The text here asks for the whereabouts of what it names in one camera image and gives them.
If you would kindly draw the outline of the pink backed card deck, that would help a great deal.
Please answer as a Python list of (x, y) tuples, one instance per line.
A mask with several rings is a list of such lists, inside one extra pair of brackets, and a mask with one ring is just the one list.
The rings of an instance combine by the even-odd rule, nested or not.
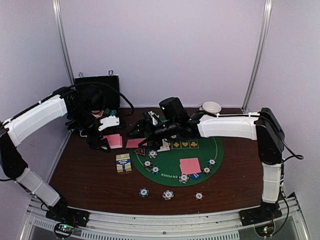
[(111, 149), (119, 149), (123, 147), (123, 138), (120, 134), (105, 135), (103, 140), (107, 140)]

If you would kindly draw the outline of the red black triangular button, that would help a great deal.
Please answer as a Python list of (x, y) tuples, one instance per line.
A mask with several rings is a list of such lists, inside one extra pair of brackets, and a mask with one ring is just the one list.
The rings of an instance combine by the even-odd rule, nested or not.
[(146, 156), (146, 149), (144, 147), (137, 148), (133, 152), (138, 156), (142, 156), (142, 157)]

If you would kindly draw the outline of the blue chip stack mat bottom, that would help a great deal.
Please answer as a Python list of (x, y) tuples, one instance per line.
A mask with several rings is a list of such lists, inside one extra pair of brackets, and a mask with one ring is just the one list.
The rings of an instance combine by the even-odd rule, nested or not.
[(181, 184), (186, 184), (188, 181), (189, 181), (190, 177), (189, 175), (187, 174), (181, 174), (179, 177), (178, 177), (178, 180)]

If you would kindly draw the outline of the dark blue chip stack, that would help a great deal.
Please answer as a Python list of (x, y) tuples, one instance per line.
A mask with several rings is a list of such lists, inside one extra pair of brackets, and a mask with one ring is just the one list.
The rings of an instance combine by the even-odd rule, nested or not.
[(147, 198), (150, 195), (149, 189), (145, 187), (140, 188), (138, 193), (139, 193), (139, 196), (142, 198)]

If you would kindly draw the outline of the blue round blind button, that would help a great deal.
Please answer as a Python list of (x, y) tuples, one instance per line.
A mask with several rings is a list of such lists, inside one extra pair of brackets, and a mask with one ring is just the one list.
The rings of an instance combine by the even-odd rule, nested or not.
[(201, 178), (202, 174), (201, 173), (193, 173), (190, 175), (190, 178), (193, 180), (199, 180)]

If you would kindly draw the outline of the brown red chip stack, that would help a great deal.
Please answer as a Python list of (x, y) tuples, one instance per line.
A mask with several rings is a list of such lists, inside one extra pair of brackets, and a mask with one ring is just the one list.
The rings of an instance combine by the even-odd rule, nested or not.
[(194, 194), (194, 197), (195, 197), (195, 199), (196, 199), (197, 201), (200, 201), (200, 200), (202, 200), (202, 199), (204, 198), (204, 194), (203, 194), (202, 192), (198, 191), (198, 192), (196, 192), (196, 193)]

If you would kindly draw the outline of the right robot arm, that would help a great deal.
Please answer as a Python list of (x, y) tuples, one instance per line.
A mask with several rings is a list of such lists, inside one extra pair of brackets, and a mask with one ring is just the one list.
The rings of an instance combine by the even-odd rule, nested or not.
[(253, 113), (219, 114), (202, 106), (189, 115), (178, 97), (162, 100), (159, 106), (164, 121), (152, 111), (144, 112), (127, 137), (144, 138), (144, 142), (155, 150), (160, 149), (164, 139), (174, 135), (185, 139), (230, 137), (256, 141), (263, 167), (262, 199), (256, 216), (266, 221), (276, 212), (282, 182), (285, 133), (271, 109), (263, 107)]

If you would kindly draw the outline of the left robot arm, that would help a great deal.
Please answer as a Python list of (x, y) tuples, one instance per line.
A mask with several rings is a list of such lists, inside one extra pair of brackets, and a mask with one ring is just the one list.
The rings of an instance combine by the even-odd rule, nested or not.
[(47, 125), (66, 117), (73, 128), (84, 131), (91, 149), (110, 152), (110, 144), (102, 134), (108, 124), (92, 113), (97, 108), (104, 108), (104, 96), (95, 85), (86, 92), (65, 86), (0, 124), (0, 166), (4, 175), (39, 198), (61, 222), (72, 218), (68, 201), (31, 169), (18, 148), (40, 135)]

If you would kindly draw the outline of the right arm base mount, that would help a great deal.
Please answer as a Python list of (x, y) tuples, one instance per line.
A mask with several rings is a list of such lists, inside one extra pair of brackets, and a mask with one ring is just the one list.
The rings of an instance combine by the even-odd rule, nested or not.
[(272, 221), (281, 217), (282, 215), (282, 211), (277, 205), (260, 205), (258, 207), (241, 210), (239, 212), (242, 226), (256, 225), (263, 222)]

